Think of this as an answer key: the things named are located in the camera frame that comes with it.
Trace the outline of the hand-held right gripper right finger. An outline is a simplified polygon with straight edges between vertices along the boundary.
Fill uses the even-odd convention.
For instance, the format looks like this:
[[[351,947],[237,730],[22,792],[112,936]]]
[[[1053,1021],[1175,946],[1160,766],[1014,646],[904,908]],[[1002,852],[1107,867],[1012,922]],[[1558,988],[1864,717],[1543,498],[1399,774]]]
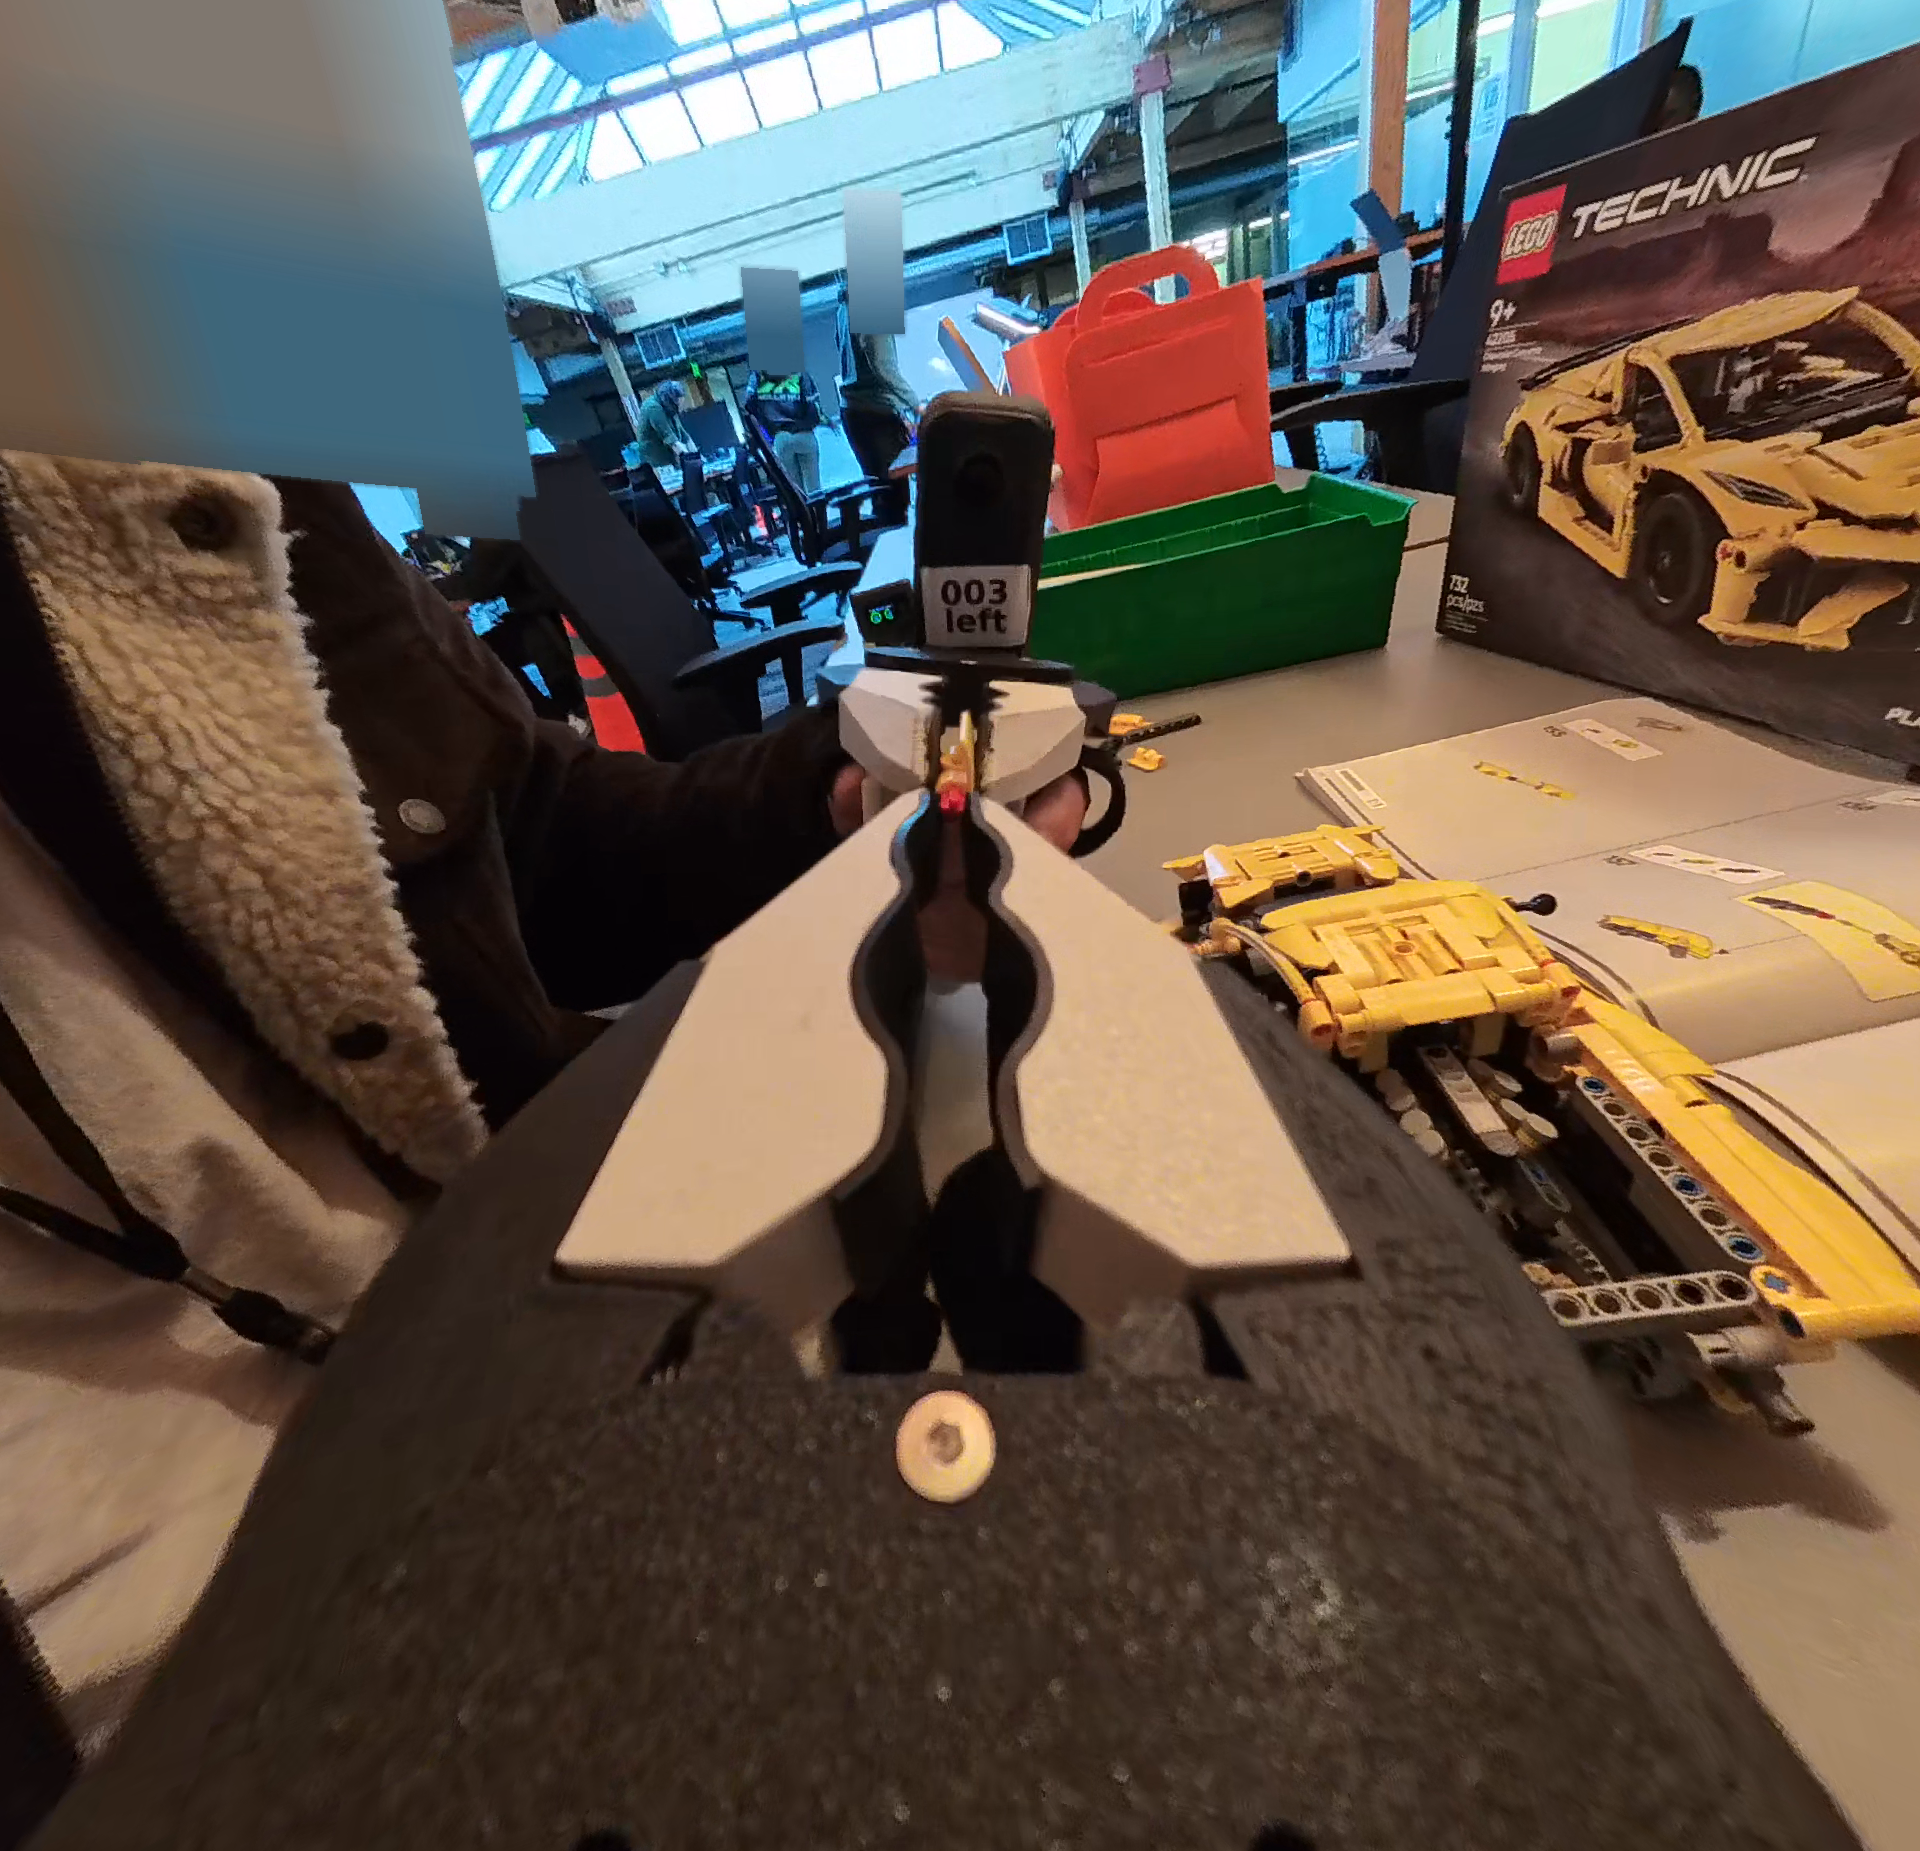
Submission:
[[[1354,1254],[1197,958],[1014,812],[977,805],[1035,994],[994,1108],[1039,1192],[1032,1274],[1110,1329],[1152,1300],[1342,1274]]]

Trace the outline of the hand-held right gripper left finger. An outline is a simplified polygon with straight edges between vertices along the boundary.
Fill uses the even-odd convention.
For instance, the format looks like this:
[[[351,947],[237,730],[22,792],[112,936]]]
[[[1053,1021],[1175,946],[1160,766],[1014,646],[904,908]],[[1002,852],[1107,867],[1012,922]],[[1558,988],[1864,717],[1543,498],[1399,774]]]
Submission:
[[[820,1332],[925,1211],[910,1095],[927,974],[893,802],[708,953],[555,1253],[577,1283],[687,1290]]]

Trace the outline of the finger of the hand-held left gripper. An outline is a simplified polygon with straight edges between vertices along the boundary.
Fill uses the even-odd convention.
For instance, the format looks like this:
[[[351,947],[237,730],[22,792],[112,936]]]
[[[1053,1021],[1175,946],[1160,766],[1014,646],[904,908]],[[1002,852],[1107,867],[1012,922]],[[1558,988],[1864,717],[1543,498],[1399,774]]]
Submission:
[[[974,792],[1021,809],[1079,763],[1086,717],[1057,682],[994,682],[974,738]]]
[[[861,820],[935,790],[943,734],[935,689],[925,676],[856,676],[839,693],[837,734],[859,772]]]

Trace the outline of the yellow brick car model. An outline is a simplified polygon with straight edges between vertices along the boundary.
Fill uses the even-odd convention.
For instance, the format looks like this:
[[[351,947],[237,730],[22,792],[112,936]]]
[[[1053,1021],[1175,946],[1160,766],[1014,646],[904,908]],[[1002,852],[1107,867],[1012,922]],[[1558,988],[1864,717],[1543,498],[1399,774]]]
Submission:
[[[1915,1335],[1915,1025],[1713,1062],[1576,973],[1550,896],[1409,878],[1369,826],[1164,869],[1169,928],[1369,1092],[1635,1395],[1803,1434],[1785,1371]]]

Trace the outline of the grey desk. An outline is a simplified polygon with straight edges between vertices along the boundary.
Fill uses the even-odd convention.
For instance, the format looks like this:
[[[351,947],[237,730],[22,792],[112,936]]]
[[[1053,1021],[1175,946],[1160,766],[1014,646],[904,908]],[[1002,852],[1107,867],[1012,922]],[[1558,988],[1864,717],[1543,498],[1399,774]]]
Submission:
[[[1320,820],[1305,769],[1612,696],[1433,633],[1450,524],[1449,498],[1414,498],[1385,649],[1140,701],[1152,722],[1201,726],[1126,785],[1122,833],[1090,874],[1160,920],[1166,857]],[[1698,1602],[1866,1846],[1918,1843],[1915,1375],[1914,1341],[1849,1344],[1796,1374],[1816,1423],[1803,1439],[1616,1407]]]

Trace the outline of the person's left hand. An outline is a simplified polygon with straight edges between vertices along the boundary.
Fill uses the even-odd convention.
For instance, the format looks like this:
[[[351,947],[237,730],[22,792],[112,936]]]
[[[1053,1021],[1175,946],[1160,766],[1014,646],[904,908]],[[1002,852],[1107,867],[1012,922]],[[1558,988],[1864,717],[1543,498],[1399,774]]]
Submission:
[[[828,823],[842,841],[868,820],[861,798],[867,783],[868,777],[859,766],[842,763],[828,785]],[[1086,783],[1068,772],[1032,794],[1021,814],[1030,830],[1067,853],[1083,830],[1089,802]],[[964,833],[946,826],[940,841],[935,889],[916,908],[916,936],[931,984],[968,985],[978,982],[986,966],[990,924],[970,891]]]

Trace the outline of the orange bag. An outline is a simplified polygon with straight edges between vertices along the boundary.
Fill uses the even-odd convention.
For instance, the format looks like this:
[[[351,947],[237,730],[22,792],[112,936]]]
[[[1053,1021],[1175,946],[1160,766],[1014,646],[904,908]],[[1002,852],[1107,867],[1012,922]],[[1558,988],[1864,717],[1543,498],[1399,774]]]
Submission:
[[[1260,282],[1224,284],[1187,244],[1104,268],[1051,328],[1009,345],[1002,367],[1012,394],[1051,420],[1057,532],[1273,476]]]

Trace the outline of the green plastic bin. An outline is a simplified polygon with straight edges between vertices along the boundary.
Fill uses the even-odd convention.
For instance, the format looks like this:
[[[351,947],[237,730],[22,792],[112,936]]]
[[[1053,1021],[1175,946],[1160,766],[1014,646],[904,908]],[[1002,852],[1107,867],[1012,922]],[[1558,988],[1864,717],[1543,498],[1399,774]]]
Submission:
[[[1380,651],[1410,514],[1312,475],[1057,534],[1030,655],[1140,700]]]

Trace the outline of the orange safety cone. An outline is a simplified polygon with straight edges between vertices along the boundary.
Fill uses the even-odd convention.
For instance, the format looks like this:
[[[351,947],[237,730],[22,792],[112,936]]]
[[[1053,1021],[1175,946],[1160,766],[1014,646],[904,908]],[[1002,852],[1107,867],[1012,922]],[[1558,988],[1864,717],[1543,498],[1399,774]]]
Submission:
[[[572,663],[589,708],[592,736],[608,752],[644,755],[645,738],[624,693],[612,683],[599,657],[572,649]]]

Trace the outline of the black office chair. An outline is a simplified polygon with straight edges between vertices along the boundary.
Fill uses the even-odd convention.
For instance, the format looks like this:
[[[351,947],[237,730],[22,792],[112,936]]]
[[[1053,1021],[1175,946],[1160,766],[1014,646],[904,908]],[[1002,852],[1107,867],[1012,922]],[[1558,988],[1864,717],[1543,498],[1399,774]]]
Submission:
[[[1442,496],[1455,492],[1466,444],[1466,394],[1499,282],[1507,192],[1651,135],[1690,33],[1692,20],[1683,19],[1648,51],[1506,127],[1475,219],[1407,373],[1344,391],[1285,387],[1271,393],[1271,430],[1283,436],[1294,467],[1318,469],[1320,425],[1359,424],[1377,448],[1380,485]]]
[[[839,636],[845,599],[861,576],[857,562],[792,570],[750,597],[770,627],[721,643],[713,619],[619,514],[587,457],[539,455],[532,471],[536,492],[521,503],[521,541],[653,756],[687,758],[717,741],[759,734],[759,686],[772,666],[786,682],[788,703],[805,705],[802,657]]]

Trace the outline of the instruction booklet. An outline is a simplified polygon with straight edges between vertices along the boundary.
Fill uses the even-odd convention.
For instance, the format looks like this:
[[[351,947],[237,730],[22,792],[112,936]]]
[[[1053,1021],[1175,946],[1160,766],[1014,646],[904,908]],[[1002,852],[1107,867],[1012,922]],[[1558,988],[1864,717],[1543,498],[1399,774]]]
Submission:
[[[1303,774],[1413,878],[1543,936],[1915,1263],[1918,792],[1644,696]]]

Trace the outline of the brick car set box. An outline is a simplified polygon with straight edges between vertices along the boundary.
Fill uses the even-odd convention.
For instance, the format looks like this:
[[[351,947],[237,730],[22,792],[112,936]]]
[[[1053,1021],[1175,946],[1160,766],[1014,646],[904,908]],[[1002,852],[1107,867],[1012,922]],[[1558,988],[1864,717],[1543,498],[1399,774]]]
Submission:
[[[1914,769],[1915,49],[1489,219],[1434,631]]]

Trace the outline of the black jacket drawstring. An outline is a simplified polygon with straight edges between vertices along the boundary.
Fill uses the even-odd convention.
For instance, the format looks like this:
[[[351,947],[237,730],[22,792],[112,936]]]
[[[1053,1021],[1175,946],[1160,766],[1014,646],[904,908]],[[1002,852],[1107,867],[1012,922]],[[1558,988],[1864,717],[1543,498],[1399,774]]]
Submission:
[[[131,1279],[178,1290],[232,1335],[301,1365],[323,1365],[336,1337],[325,1323],[290,1310],[267,1292],[228,1285],[204,1272],[191,1263],[173,1234],[134,1203],[37,1069],[30,1047],[9,1015],[2,1016],[2,1085],[41,1145],[85,1192],[92,1192],[105,1222],[14,1185],[2,1189],[5,1215]]]

